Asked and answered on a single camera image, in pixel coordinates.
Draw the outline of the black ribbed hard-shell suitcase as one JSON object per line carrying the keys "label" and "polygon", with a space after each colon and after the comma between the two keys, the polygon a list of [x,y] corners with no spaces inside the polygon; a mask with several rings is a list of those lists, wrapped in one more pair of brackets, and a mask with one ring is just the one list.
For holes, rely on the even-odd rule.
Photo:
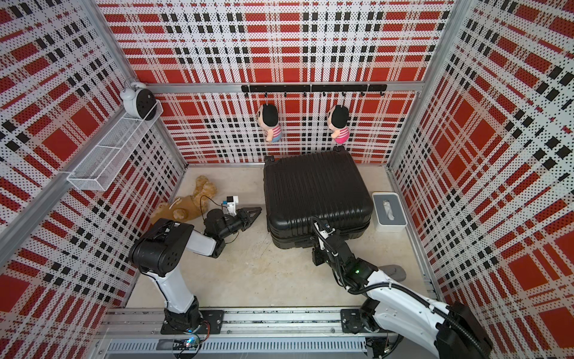
{"label": "black ribbed hard-shell suitcase", "polygon": [[267,229],[279,249],[309,248],[316,217],[348,239],[363,235],[374,204],[351,156],[343,147],[301,156],[265,158]]}

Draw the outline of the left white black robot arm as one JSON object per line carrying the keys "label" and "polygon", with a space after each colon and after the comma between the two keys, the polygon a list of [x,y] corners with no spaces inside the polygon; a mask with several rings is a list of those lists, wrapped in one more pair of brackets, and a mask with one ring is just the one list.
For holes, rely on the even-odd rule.
{"label": "left white black robot arm", "polygon": [[161,218],[132,246],[130,261],[164,297],[162,334],[196,332],[206,321],[197,296],[190,292],[180,271],[184,252],[219,257],[227,245],[226,238],[250,228],[261,212],[258,206],[230,214],[212,209],[204,215],[202,233],[192,224]]}

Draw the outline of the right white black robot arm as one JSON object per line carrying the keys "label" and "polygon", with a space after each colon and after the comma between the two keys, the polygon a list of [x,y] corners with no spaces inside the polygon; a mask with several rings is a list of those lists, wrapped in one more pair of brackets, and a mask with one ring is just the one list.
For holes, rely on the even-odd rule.
{"label": "right white black robot arm", "polygon": [[489,358],[493,342],[468,306],[430,299],[400,284],[383,269],[356,257],[339,230],[313,217],[315,265],[327,263],[336,283],[365,296],[361,326],[394,332],[437,358]]}

